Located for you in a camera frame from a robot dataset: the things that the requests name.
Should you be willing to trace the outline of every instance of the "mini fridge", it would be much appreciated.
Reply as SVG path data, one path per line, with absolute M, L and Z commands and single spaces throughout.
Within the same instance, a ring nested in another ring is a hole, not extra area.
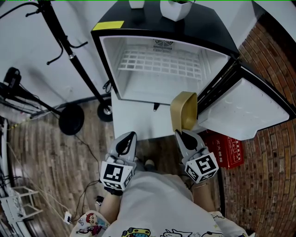
M 193 4 L 184 20 L 174 22 L 162 17 L 157 1 L 146 1 L 143 9 L 118 1 L 92 37 L 120 100 L 169 106 L 180 92 L 196 92 L 198 124 L 238 140 L 296 115 L 272 85 L 239 61 L 211 8 Z

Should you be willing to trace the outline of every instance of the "open fridge door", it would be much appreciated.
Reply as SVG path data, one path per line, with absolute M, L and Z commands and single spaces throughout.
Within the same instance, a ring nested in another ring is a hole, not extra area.
M 269 82 L 240 62 L 198 104 L 198 125 L 237 140 L 296 117 L 291 105 Z

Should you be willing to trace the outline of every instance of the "cartoon print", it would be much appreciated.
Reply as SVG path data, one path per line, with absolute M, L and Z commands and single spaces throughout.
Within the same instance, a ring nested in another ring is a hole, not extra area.
M 137 229 L 130 227 L 127 231 L 122 232 L 122 237 L 149 237 L 149 229 Z
M 213 232 L 207 231 L 201 237 L 223 237 L 223 234 L 222 233 L 213 233 Z
M 97 222 L 98 222 L 98 225 L 102 225 L 102 226 L 105 226 L 105 227 L 109 226 L 105 221 L 101 220 L 100 218 L 97 219 Z
M 92 236 L 95 236 L 97 234 L 99 234 L 99 232 L 101 231 L 102 226 L 99 225 L 93 225 L 93 226 L 89 226 L 85 229 L 80 229 L 79 231 L 76 231 L 76 234 L 87 234 L 89 232 L 92 233 Z
M 191 234 L 192 232 L 181 232 L 172 229 L 172 232 L 166 230 L 166 232 L 164 232 L 160 237 L 189 237 Z
M 95 220 L 97 220 L 97 216 L 94 213 L 91 212 L 91 213 L 87 214 L 87 216 L 86 216 L 87 223 L 89 223 L 91 225 L 97 225 L 98 222 Z
M 225 219 L 225 217 L 223 217 L 223 216 L 218 216 L 218 215 L 215 215 L 215 216 L 214 216 L 214 215 L 212 215 L 212 218 L 213 218 L 213 219 L 215 219 L 215 218 L 221 218 L 221 219 Z
M 78 223 L 79 223 L 81 226 L 83 226 L 83 225 L 84 225 L 84 223 L 83 223 L 83 219 L 80 218 L 79 221 L 78 221 Z

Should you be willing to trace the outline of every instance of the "person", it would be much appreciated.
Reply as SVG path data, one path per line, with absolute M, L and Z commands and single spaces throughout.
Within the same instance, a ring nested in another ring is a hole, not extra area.
M 216 211 L 205 183 L 195 204 L 179 176 L 157 173 L 148 160 L 124 192 L 105 188 L 99 212 L 86 212 L 70 236 L 247 237 L 244 229 Z

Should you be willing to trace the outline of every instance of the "yellow sticker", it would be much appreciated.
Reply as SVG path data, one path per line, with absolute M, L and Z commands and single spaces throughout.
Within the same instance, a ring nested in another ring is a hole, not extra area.
M 93 28 L 93 31 L 97 30 L 107 30 L 107 29 L 119 29 L 123 25 L 124 21 L 106 21 L 106 22 L 99 22 Z

